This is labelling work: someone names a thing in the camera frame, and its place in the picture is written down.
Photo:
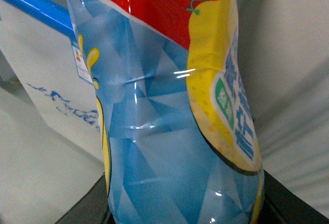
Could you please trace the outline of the right gripper camera black left finger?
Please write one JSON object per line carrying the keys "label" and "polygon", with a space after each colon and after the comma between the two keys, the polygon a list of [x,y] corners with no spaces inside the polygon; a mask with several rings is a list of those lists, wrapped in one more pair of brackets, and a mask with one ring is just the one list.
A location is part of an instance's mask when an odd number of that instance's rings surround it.
{"label": "right gripper camera black left finger", "polygon": [[115,223],[108,207],[105,175],[56,223]]}

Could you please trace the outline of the right gripper camera black right finger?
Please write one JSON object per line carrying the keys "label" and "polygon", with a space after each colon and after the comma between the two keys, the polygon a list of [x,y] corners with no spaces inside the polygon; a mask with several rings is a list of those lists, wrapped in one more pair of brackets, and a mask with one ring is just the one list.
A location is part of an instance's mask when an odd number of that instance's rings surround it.
{"label": "right gripper camera black right finger", "polygon": [[268,172],[265,176],[265,198],[258,223],[328,224],[328,218],[301,200]]}

